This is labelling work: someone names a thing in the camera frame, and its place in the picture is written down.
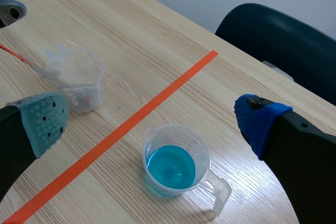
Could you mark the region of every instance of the empty measuring cup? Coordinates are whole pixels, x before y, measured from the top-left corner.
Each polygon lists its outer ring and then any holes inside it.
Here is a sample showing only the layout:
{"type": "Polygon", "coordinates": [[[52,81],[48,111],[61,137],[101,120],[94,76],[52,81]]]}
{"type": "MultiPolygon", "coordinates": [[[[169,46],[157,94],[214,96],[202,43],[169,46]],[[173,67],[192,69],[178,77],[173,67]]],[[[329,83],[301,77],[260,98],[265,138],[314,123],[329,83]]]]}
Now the empty measuring cup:
{"type": "Polygon", "coordinates": [[[64,83],[51,83],[63,94],[70,108],[90,111],[103,102],[104,63],[93,51],[57,47],[56,54],[48,51],[46,70],[64,83]]]}
{"type": "Polygon", "coordinates": [[[179,124],[149,128],[144,138],[142,160],[149,186],[164,196],[177,196],[201,186],[215,196],[213,211],[219,216],[231,188],[211,169],[205,140],[179,124]]]}

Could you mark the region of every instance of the wooden table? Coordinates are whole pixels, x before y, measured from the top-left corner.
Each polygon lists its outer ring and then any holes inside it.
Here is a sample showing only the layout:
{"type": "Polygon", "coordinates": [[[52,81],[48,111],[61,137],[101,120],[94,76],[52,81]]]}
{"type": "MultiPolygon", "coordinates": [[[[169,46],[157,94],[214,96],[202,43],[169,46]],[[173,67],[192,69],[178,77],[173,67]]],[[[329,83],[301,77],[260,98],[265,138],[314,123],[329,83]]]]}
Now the wooden table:
{"type": "MultiPolygon", "coordinates": [[[[28,15],[0,30],[0,42],[45,66],[47,49],[83,47],[106,64],[106,96],[94,112],[71,113],[63,137],[17,180],[0,204],[5,220],[141,106],[211,50],[212,62],[113,145],[28,223],[202,223],[212,199],[201,190],[160,199],[145,187],[143,131],[189,125],[212,152],[213,169],[232,187],[214,223],[297,223],[270,169],[243,140],[234,101],[255,93],[293,106],[336,134],[336,108],[154,0],[19,0],[28,15]]],[[[0,106],[52,90],[18,60],[0,52],[0,106]]]]}

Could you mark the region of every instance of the blue gripper pad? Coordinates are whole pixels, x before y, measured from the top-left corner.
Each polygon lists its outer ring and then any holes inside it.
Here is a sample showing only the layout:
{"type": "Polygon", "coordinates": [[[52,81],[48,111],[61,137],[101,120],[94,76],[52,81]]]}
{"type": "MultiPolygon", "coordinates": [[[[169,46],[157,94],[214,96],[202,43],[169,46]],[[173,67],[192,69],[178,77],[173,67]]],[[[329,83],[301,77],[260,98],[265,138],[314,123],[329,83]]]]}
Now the blue gripper pad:
{"type": "Polygon", "coordinates": [[[252,151],[262,160],[264,147],[274,120],[293,108],[282,103],[273,103],[255,110],[249,107],[248,97],[257,97],[257,95],[243,94],[239,97],[235,102],[235,114],[240,131],[247,136],[252,151]]]}
{"type": "Polygon", "coordinates": [[[41,157],[60,139],[67,126],[68,104],[59,93],[42,93],[7,105],[19,108],[23,127],[36,158],[41,157]]]}

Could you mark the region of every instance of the measuring cup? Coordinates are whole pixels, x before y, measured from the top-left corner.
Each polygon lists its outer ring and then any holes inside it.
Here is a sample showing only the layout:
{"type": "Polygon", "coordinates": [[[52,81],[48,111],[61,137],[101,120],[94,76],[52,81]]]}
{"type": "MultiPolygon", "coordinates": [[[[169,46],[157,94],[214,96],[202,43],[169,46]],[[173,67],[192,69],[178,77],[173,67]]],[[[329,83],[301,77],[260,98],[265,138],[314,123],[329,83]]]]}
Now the measuring cup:
{"type": "Polygon", "coordinates": [[[62,46],[57,49],[56,54],[47,52],[46,70],[64,85],[51,83],[66,97],[70,108],[82,112],[94,110],[103,102],[103,61],[90,50],[62,46]]]}
{"type": "Polygon", "coordinates": [[[197,186],[215,196],[213,211],[219,216],[232,192],[230,185],[211,169],[211,154],[205,140],[190,127],[171,124],[160,128],[149,128],[144,132],[142,160],[146,170],[146,181],[157,193],[178,196],[197,186]],[[152,154],[163,146],[177,146],[187,151],[195,164],[195,178],[185,189],[173,189],[160,184],[150,173],[148,162],[152,154]]]}

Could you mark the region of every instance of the orange tape line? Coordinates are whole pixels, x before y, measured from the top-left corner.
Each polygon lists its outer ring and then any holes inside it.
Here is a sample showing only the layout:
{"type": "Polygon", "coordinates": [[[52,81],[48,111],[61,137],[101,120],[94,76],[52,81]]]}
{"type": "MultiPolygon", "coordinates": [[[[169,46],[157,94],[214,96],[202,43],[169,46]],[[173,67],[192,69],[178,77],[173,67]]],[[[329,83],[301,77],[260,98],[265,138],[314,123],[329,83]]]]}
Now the orange tape line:
{"type": "Polygon", "coordinates": [[[189,79],[205,67],[211,60],[218,55],[217,52],[211,51],[204,56],[199,62],[192,66],[187,72],[178,77],[168,87],[162,90],[157,96],[149,101],[145,106],[128,118],[118,128],[116,128],[110,135],[103,139],[99,144],[92,148],[87,154],[77,160],[61,175],[59,175],[48,186],[35,195],[30,201],[25,203],[12,216],[10,216],[4,223],[23,223],[31,217],[38,209],[45,203],[58,194],[64,187],[66,187],[72,180],[81,174],[89,165],[91,165],[98,157],[106,152],[113,144],[120,138],[125,136],[133,127],[156,109],[162,102],[171,96],[177,89],[185,84],[189,79]]]}

